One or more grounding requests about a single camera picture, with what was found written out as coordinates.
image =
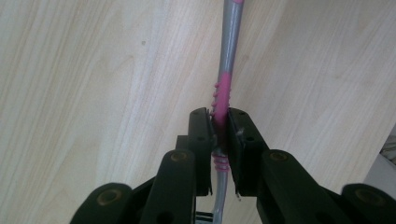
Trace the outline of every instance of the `toothbrush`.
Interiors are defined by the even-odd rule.
[[[212,104],[212,122],[215,127],[218,145],[217,149],[212,153],[218,174],[216,202],[213,209],[214,224],[220,224],[222,222],[228,172],[230,170],[226,155],[227,145],[225,131],[228,108],[230,106],[229,100],[233,76],[233,62],[235,59],[243,6],[244,0],[224,0],[219,76],[218,83],[215,85],[216,91],[213,94],[215,101]]]

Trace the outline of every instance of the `light wood grain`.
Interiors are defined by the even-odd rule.
[[[221,19],[222,1],[1,1],[0,222],[67,223],[154,176],[210,106]],[[361,182],[396,122],[395,36],[391,0],[247,0],[232,106],[319,184]],[[224,223],[260,223],[229,186]]]

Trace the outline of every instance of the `wooden surface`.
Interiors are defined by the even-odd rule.
[[[67,223],[154,176],[210,106],[221,20],[211,0],[0,1],[0,223]],[[396,122],[395,36],[392,0],[247,0],[231,104],[319,184],[361,182]],[[260,223],[229,186],[224,223]]]

